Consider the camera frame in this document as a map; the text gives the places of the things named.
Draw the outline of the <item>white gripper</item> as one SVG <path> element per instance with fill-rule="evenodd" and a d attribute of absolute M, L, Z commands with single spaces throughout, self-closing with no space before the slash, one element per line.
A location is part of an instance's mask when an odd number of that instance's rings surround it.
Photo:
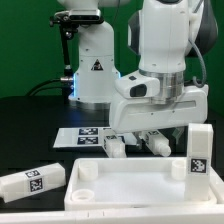
<path fill-rule="evenodd" d="M 140 132 L 176 127 L 173 137 L 179 142 L 189 123 L 204 123 L 208 115 L 209 87 L 187 86 L 174 102 L 152 104 L 149 98 L 125 99 L 117 93 L 112 100 L 109 125 L 116 133 L 130 133 L 136 147 L 142 149 Z"/>

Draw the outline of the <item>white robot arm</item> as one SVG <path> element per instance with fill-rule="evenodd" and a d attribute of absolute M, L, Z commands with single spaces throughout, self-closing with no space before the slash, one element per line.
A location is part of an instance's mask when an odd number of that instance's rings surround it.
<path fill-rule="evenodd" d="M 100 9 L 129 0 L 58 0 L 53 19 L 69 37 L 80 34 L 79 67 L 71 101 L 109 107 L 112 136 L 202 123 L 207 118 L 206 80 L 184 83 L 185 58 L 207 53 L 217 37 L 209 0 L 143 0 L 129 20 L 129 47 L 138 69 L 124 77 L 114 65 L 113 28 Z"/>

